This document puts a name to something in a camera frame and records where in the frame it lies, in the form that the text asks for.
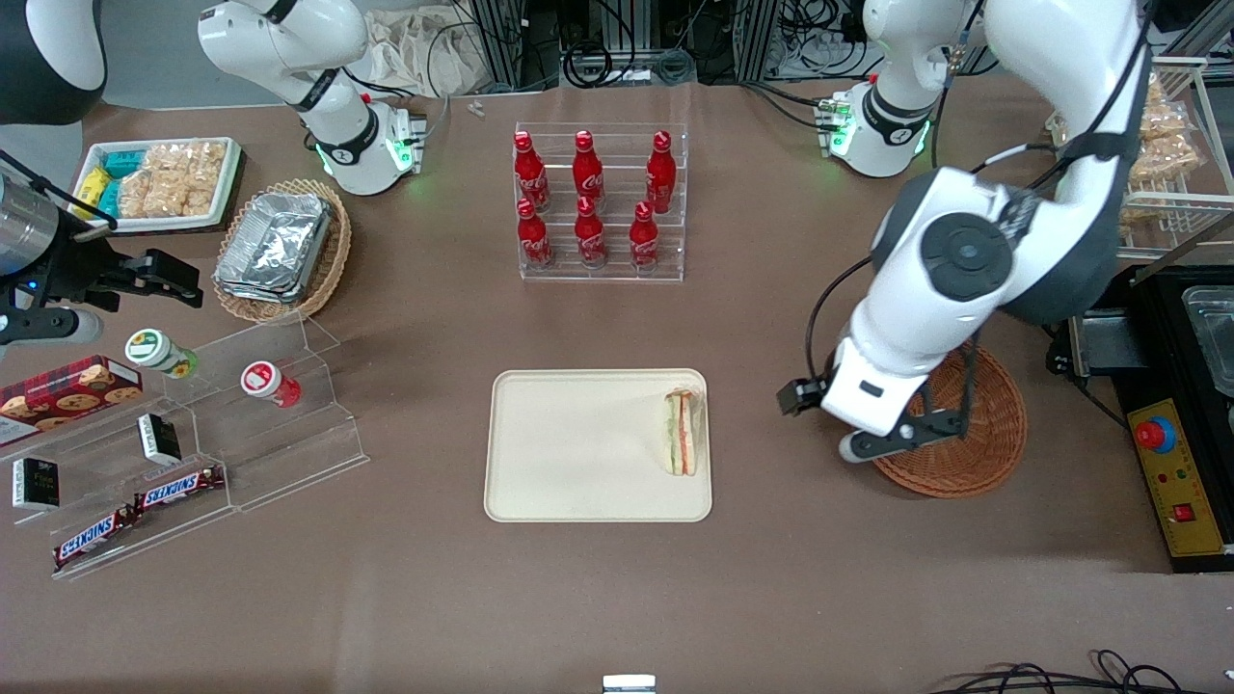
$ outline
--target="aluminum foil container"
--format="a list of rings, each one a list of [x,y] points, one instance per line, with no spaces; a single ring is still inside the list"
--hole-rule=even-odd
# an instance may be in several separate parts
[[[316,195],[259,195],[220,258],[215,283],[246,299],[299,300],[317,264],[329,219],[329,203]]]

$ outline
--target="beige tray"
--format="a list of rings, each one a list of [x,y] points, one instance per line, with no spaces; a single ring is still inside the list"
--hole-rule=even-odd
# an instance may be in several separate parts
[[[664,396],[702,394],[698,472],[665,472]],[[492,384],[484,509],[497,522],[696,522],[711,512],[707,382],[694,369],[511,370]]]

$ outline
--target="small bottle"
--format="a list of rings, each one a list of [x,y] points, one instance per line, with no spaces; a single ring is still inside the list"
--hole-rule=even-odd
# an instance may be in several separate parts
[[[652,158],[647,161],[647,200],[656,215],[669,211],[676,183],[677,163],[673,161],[673,136],[661,130],[652,138]]]
[[[591,132],[580,130],[574,136],[574,188],[579,198],[591,198],[596,211],[605,209],[605,167],[596,156]]]
[[[536,204],[523,198],[518,201],[518,243],[527,267],[544,269],[553,264],[553,247],[548,242],[544,220],[536,214]]]
[[[548,172],[526,130],[515,133],[515,175],[518,177],[518,189],[523,191],[523,198],[536,204],[536,211],[548,209]]]
[[[579,238],[582,267],[598,270],[608,263],[605,225],[596,216],[596,203],[591,198],[579,198],[579,217],[574,220],[574,236]]]
[[[188,378],[197,368],[197,356],[172,342],[162,330],[138,330],[125,343],[128,361],[165,374],[168,378]]]
[[[270,400],[280,408],[300,401],[300,383],[270,362],[253,362],[239,377],[239,385],[253,398]]]
[[[634,205],[634,224],[629,226],[629,261],[638,274],[652,274],[655,270],[655,247],[660,230],[652,220],[652,205]]]

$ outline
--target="yellow control panel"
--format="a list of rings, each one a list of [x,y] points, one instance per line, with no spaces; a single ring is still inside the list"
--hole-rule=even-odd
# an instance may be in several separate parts
[[[1174,400],[1135,410],[1127,415],[1127,421],[1170,554],[1220,554],[1222,533],[1196,472]]]

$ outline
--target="white tray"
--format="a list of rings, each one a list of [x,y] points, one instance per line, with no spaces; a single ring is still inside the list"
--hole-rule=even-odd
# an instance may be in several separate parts
[[[664,396],[702,394],[698,472],[665,470]],[[484,510],[497,522],[697,522],[711,512],[707,382],[694,369],[510,370],[492,384]]]
[[[231,198],[232,183],[236,180],[236,170],[239,168],[239,143],[231,137],[188,137],[184,140],[131,140],[128,142],[100,142],[91,144],[85,153],[85,162],[78,172],[78,179],[73,184],[73,194],[81,189],[85,175],[95,167],[102,165],[102,159],[112,152],[128,152],[132,149],[149,149],[153,144],[188,144],[194,140],[211,140],[227,144],[227,153],[223,154],[223,168],[218,172],[218,184],[215,185],[215,199],[210,203],[210,212],[194,215],[191,217],[155,217],[155,219],[123,219],[116,217],[117,236],[125,233],[153,233],[167,231],[180,231],[186,228],[199,228],[215,226],[223,219],[227,209],[227,199]],[[107,222],[90,217],[86,220],[93,226],[102,226]]]

